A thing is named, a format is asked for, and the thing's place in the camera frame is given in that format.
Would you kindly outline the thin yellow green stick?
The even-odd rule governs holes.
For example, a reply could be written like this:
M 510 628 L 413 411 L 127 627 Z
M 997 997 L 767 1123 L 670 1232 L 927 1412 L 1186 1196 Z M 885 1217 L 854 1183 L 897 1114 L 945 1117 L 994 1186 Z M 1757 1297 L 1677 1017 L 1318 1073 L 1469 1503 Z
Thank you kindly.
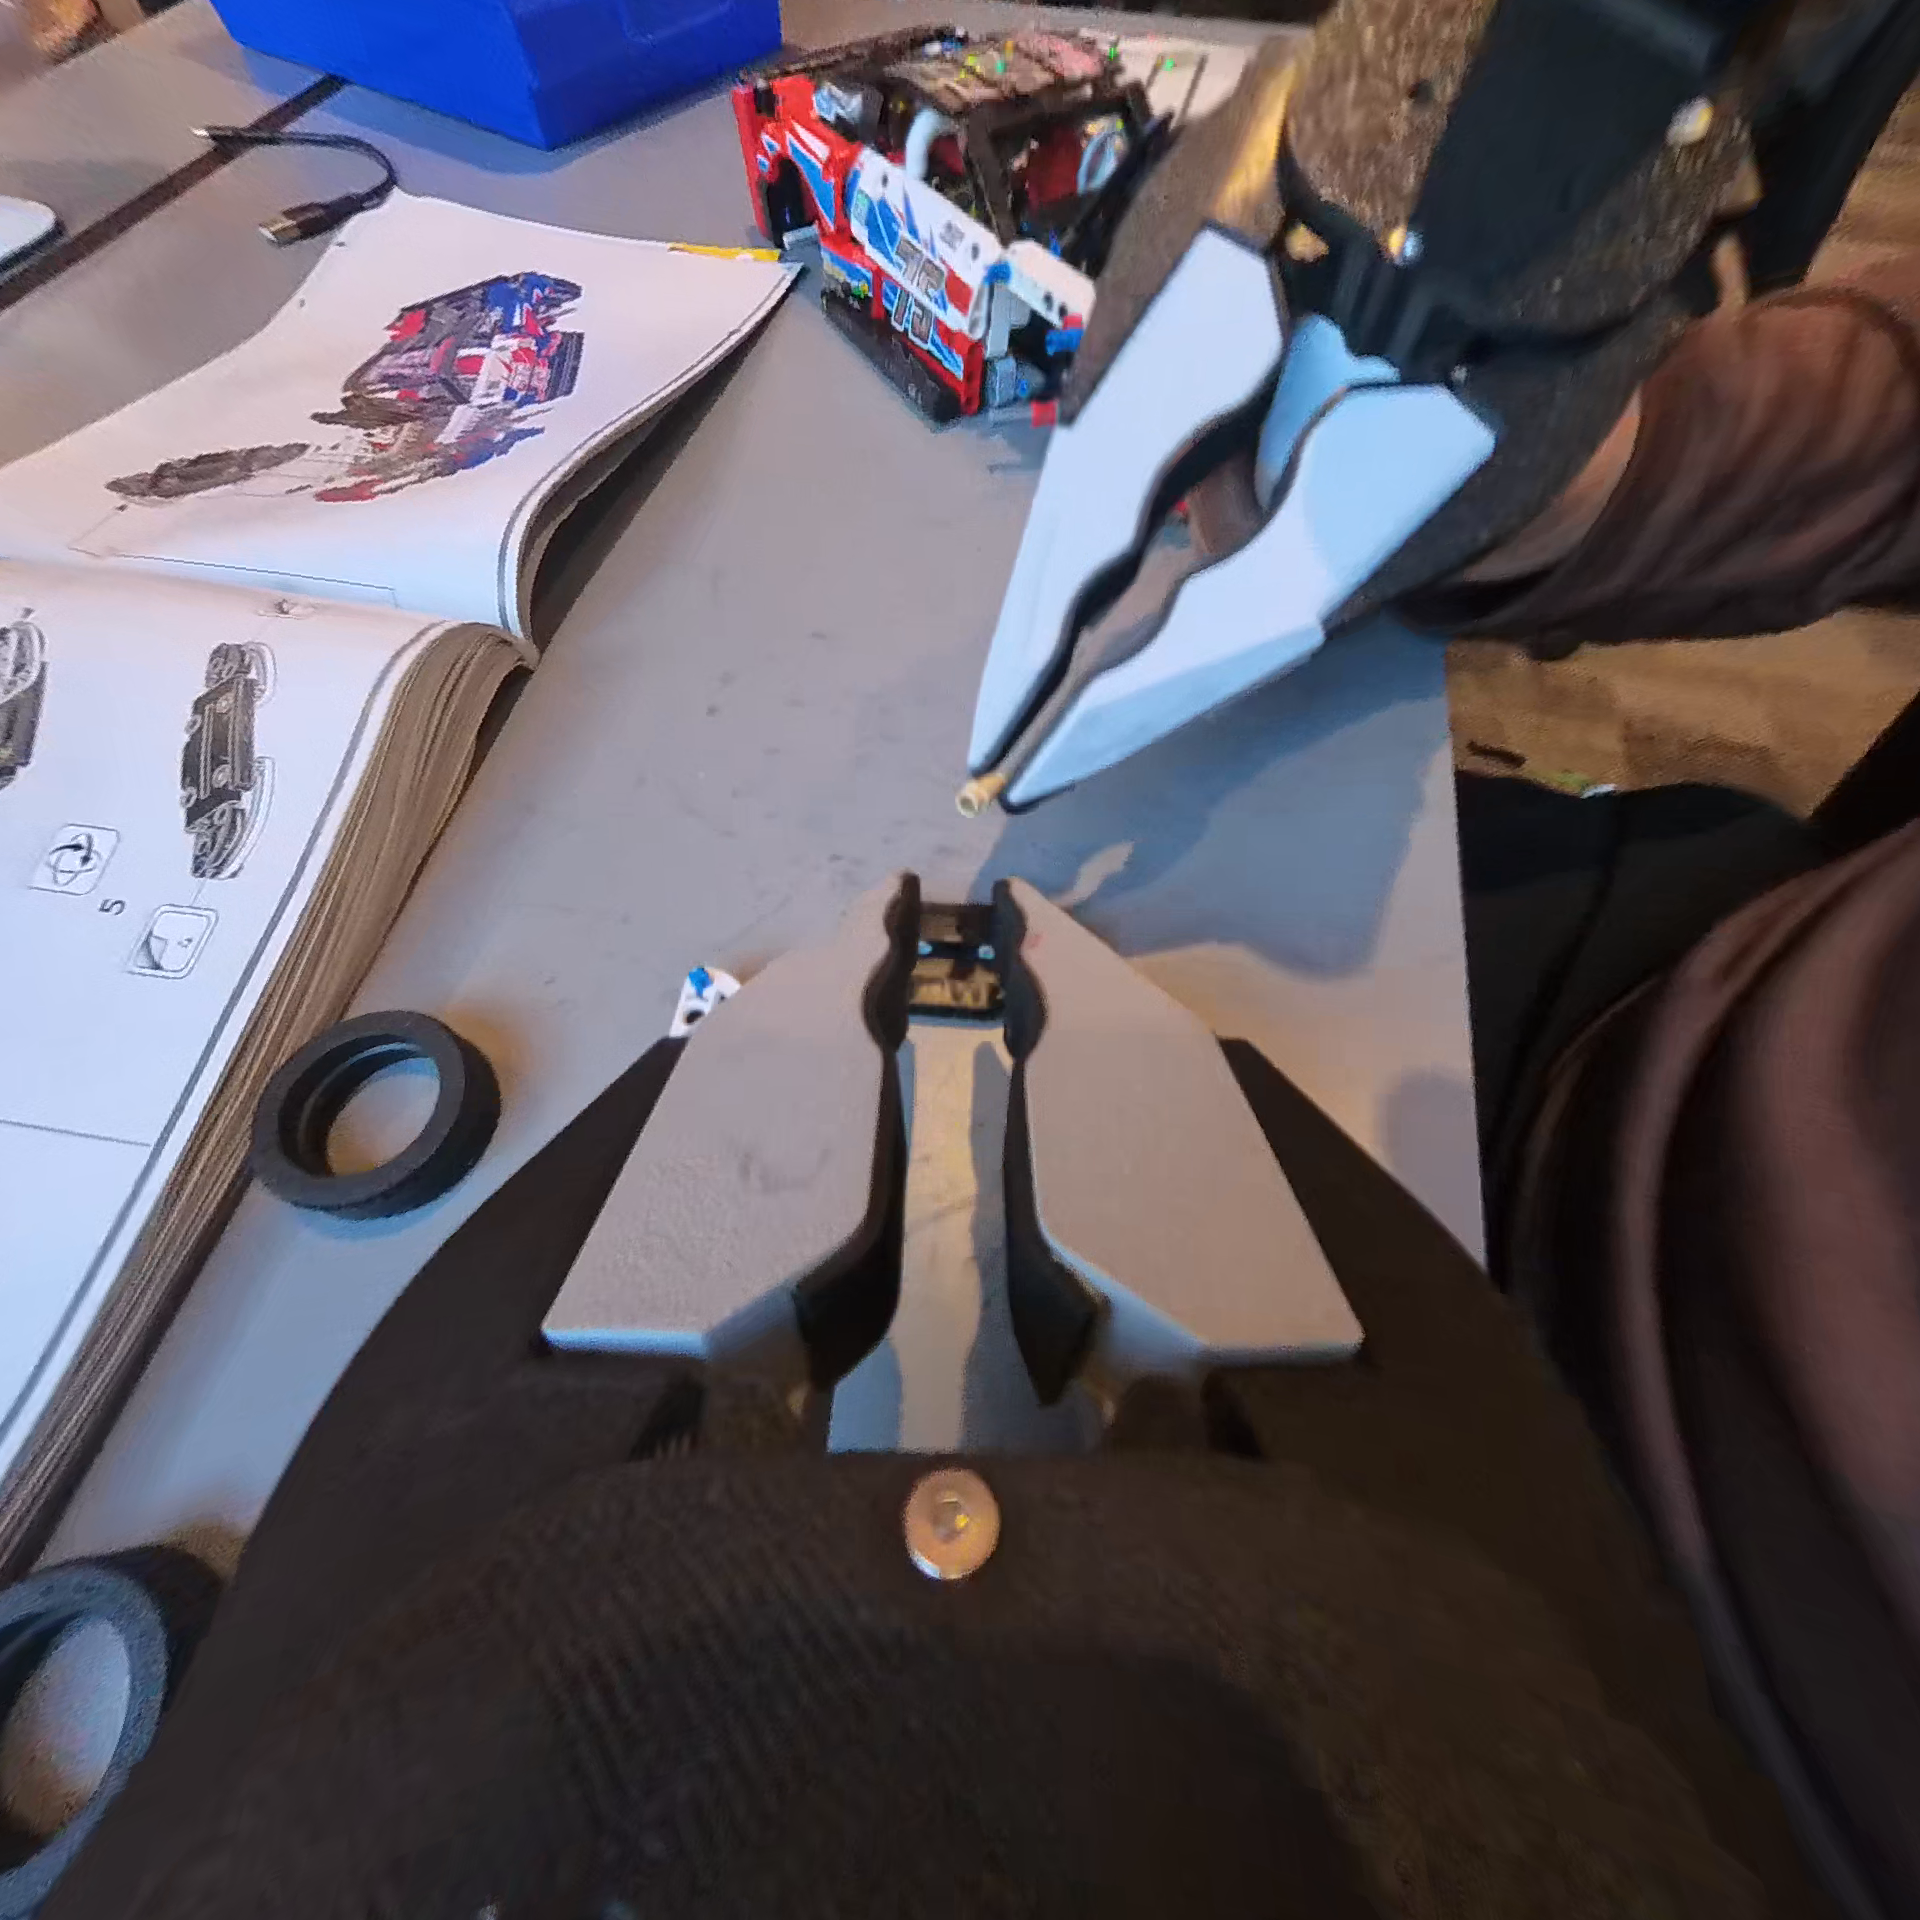
M 1594 801 L 1617 792 L 1615 781 L 1474 738 L 1455 747 L 1455 770 L 1464 777 L 1522 781 L 1568 801 Z

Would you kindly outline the black toy tire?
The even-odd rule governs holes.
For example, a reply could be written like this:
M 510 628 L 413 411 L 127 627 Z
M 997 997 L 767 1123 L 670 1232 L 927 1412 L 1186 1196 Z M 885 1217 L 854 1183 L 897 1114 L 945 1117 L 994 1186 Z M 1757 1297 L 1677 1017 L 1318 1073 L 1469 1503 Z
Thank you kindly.
M 432 1071 L 432 1114 L 382 1164 L 335 1170 L 332 1124 L 358 1088 L 402 1066 Z M 496 1071 L 478 1044 L 432 1016 L 358 1016 L 281 1064 L 255 1101 L 247 1164 L 255 1184 L 300 1212 L 341 1221 L 406 1217 L 439 1202 L 473 1170 L 498 1117 Z
M 159 1727 L 173 1643 L 152 1591 L 135 1576 L 80 1562 L 22 1577 L 1 1594 L 1 1729 L 40 1691 L 70 1642 L 100 1642 L 119 1664 L 119 1714 L 92 1787 L 57 1824 L 20 1821 L 4 1791 L 1 1916 L 36 1916 L 105 1812 L 150 1751 Z

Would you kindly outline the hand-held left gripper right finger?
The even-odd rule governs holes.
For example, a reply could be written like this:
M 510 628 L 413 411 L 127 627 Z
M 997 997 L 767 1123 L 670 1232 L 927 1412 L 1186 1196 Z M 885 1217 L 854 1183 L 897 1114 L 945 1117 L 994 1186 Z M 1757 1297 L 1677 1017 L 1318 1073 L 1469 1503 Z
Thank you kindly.
M 1362 1325 L 1213 1032 L 997 882 L 1006 1304 L 1041 1403 L 1354 1361 Z

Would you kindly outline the person's brown shirt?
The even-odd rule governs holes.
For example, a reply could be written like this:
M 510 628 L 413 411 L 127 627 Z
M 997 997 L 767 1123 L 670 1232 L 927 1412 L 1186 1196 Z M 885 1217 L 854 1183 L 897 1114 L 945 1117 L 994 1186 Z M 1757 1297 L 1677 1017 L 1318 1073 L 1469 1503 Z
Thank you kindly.
M 1709 929 L 1559 1053 L 1504 1276 L 1847 1916 L 1917 1906 L 1917 843 Z

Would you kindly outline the grey desk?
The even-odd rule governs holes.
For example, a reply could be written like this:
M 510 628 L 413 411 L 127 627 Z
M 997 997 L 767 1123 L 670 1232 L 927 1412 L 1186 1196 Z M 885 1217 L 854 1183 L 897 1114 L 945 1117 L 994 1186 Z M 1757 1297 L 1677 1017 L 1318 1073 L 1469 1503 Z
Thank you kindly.
M 4 93 L 6 189 L 73 225 L 192 164 L 205 121 L 292 103 L 181 5 Z M 534 154 L 344 90 L 305 116 L 412 192 L 578 231 L 751 239 L 719 93 Z M 351 168 L 266 151 L 193 180 L 4 309 L 4 460 L 239 346 L 311 272 L 255 223 Z M 962 824 L 969 716 L 1040 452 L 934 433 L 792 292 L 726 379 L 562 530 L 544 658 L 508 704 L 351 1009 L 413 1005 L 496 1064 L 502 1123 L 436 1208 L 366 1228 L 249 1189 L 34 1556 L 237 1545 L 346 1361 L 464 1219 L 663 1035 L 680 976 L 832 930 L 908 868 L 1056 896 L 1216 1034 L 1255 1043 L 1481 1258 L 1445 658 L 1373 628 L 1010 824 Z M 914 1025 L 903 1301 L 837 1392 L 837 1450 L 1063 1450 L 1001 1280 L 1006 1064 Z

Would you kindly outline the blue plastic bin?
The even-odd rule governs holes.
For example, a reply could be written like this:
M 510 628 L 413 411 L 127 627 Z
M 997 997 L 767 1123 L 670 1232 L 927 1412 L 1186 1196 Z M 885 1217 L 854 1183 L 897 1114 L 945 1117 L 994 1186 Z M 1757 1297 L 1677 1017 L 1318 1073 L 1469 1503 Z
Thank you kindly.
M 546 154 L 781 43 L 780 2 L 217 2 L 252 52 Z

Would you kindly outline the person's right forearm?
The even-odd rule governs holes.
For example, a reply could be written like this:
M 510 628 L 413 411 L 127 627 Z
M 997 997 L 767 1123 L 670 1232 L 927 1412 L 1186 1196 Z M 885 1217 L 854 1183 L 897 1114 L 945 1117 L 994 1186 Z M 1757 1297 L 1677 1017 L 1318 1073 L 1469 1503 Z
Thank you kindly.
M 1538 658 L 1916 610 L 1917 263 L 1696 322 L 1639 395 L 1617 480 L 1550 565 L 1398 605 L 1416 634 Z

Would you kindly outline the red toy car model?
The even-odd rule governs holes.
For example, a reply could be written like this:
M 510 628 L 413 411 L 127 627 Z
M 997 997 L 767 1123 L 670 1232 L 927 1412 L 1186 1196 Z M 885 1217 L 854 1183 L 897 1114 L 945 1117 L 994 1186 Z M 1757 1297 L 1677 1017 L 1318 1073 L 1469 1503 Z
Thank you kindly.
M 1047 421 L 1120 216 L 1207 64 L 957 25 L 766 64 L 732 87 L 758 231 L 816 244 L 822 313 L 927 421 Z

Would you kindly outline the black patterned toy beam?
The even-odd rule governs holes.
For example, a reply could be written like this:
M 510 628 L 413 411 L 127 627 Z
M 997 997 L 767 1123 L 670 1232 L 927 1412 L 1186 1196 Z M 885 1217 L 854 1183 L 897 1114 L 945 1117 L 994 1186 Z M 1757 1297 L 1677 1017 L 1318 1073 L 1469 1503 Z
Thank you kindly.
M 990 904 L 920 901 L 904 1010 L 917 1025 L 1001 1026 L 1001 955 Z

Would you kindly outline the black chair frame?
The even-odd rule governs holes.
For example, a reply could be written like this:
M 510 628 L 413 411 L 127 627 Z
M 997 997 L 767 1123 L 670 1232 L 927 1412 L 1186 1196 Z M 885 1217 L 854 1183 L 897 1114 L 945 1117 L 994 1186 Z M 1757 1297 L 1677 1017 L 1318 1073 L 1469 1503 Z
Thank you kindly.
M 1845 858 L 1917 821 L 1917 699 L 1910 699 L 1808 816 L 1820 850 Z

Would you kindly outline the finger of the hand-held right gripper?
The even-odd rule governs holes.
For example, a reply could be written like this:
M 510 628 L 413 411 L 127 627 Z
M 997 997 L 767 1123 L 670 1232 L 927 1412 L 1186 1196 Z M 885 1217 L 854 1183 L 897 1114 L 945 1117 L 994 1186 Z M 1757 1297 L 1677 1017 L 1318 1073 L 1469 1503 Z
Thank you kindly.
M 1340 391 L 1297 436 L 1280 498 L 1236 551 L 1094 643 L 1007 749 L 1001 807 L 1030 810 L 1304 663 L 1359 588 L 1481 469 L 1495 427 L 1448 386 Z
M 983 665 L 969 773 L 1006 761 L 1080 632 L 1134 580 L 1181 460 L 1253 407 L 1281 338 L 1265 251 L 1205 227 L 1089 395 L 1060 407 Z

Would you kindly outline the open instruction booklet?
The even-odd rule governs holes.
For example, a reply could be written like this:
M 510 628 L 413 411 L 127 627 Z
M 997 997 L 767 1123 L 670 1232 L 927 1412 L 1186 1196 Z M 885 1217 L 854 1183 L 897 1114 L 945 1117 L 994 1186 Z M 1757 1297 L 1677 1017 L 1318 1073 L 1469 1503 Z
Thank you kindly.
M 398 194 L 258 333 L 4 469 L 4 1577 L 536 665 L 546 544 L 796 274 Z

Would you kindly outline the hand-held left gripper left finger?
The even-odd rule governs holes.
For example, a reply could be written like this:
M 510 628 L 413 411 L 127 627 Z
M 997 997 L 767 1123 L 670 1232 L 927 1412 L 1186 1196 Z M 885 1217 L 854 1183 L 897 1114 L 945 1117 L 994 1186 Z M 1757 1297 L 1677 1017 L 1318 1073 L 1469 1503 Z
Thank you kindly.
M 557 1354 L 832 1389 L 900 1290 L 897 1051 L 920 882 L 888 877 L 682 1043 L 541 1324 Z

